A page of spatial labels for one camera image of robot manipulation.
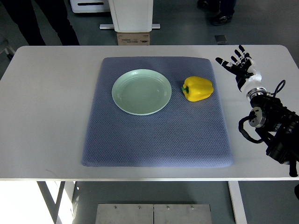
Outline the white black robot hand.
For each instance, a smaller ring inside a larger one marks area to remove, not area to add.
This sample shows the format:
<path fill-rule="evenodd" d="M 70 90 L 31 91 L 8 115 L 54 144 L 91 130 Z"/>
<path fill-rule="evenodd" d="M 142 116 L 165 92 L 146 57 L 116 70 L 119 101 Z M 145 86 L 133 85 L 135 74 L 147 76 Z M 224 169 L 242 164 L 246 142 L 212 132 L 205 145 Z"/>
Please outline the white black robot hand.
<path fill-rule="evenodd" d="M 235 56 L 231 56 L 233 62 L 228 62 L 220 57 L 215 60 L 225 70 L 235 75 L 239 91 L 244 91 L 246 85 L 261 82 L 262 76 L 250 53 L 242 45 L 239 45 L 238 48 L 234 51 Z"/>

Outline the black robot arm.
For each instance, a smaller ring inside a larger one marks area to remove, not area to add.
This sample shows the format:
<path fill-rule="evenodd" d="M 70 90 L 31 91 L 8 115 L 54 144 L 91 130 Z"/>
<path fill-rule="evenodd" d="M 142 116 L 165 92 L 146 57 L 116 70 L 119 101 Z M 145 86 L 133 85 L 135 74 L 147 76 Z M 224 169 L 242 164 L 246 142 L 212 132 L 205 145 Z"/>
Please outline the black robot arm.
<path fill-rule="evenodd" d="M 257 144 L 264 142 L 266 155 L 280 164 L 288 164 L 289 175 L 298 177 L 299 116 L 283 106 L 275 95 L 254 93 L 250 96 L 250 105 L 248 121 L 260 139 L 250 137 L 248 140 Z"/>

